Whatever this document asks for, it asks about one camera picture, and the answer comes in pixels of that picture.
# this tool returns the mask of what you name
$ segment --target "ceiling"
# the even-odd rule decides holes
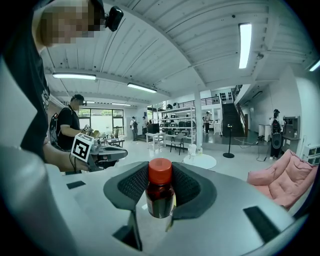
[[[51,94],[60,101],[80,93],[102,106],[148,106],[196,88],[260,85],[278,79],[287,64],[307,68],[319,56],[299,20],[277,0],[103,2],[106,11],[117,5],[124,12],[117,31],[41,53]],[[239,69],[240,23],[252,24],[245,69]],[[97,80],[56,79],[53,72],[95,74]],[[129,82],[158,92],[127,87]]]

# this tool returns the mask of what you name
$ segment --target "metal shelving unit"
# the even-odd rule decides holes
[[[176,115],[181,115],[183,113],[189,113],[190,117],[186,117],[184,116],[179,116],[179,117],[175,117],[175,118],[162,118],[162,114],[164,115],[171,115],[171,114],[176,114]],[[191,127],[182,127],[182,126],[176,126],[176,127],[160,127],[160,129],[175,129],[175,130],[189,130],[190,131],[190,135],[185,138],[186,140],[191,140],[190,143],[186,142],[185,143],[185,147],[188,148],[189,144],[193,144],[194,141],[196,140],[196,127],[193,124],[193,121],[196,122],[196,108],[193,106],[189,106],[189,107],[181,107],[181,108],[174,108],[174,109],[168,109],[168,110],[163,110],[163,111],[158,111],[157,112],[158,115],[158,122],[159,124],[162,121],[170,121],[170,120],[190,120],[191,121]]]

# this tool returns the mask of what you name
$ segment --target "bottle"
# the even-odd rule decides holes
[[[173,208],[175,191],[171,185],[172,163],[165,158],[149,162],[149,184],[145,191],[149,213],[155,218],[165,218]]]

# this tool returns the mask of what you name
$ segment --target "pink cushion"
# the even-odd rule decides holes
[[[249,172],[247,182],[275,203],[289,209],[311,186],[316,173],[316,166],[301,160],[288,149],[269,168]]]

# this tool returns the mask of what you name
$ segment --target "ceiling light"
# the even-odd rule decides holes
[[[260,94],[262,94],[262,90],[261,90],[261,91],[258,91],[255,95],[253,95],[252,99],[258,97]]]
[[[252,25],[240,25],[240,63],[239,69],[245,69],[248,64],[251,46]]]
[[[309,71],[315,71],[319,66],[320,66],[320,60],[316,64],[314,64]]]
[[[75,79],[89,79],[96,80],[96,75],[94,74],[79,74],[79,73],[53,73],[54,78],[75,78]]]
[[[155,90],[155,89],[150,89],[150,88],[147,88],[145,86],[137,85],[137,84],[134,84],[134,83],[128,83],[128,87],[136,88],[136,89],[143,90],[143,91],[146,91],[146,92],[149,92],[149,93],[153,93],[153,94],[155,94],[157,92],[157,90]]]
[[[121,106],[131,106],[131,104],[126,103],[111,103],[112,105],[121,105]]]

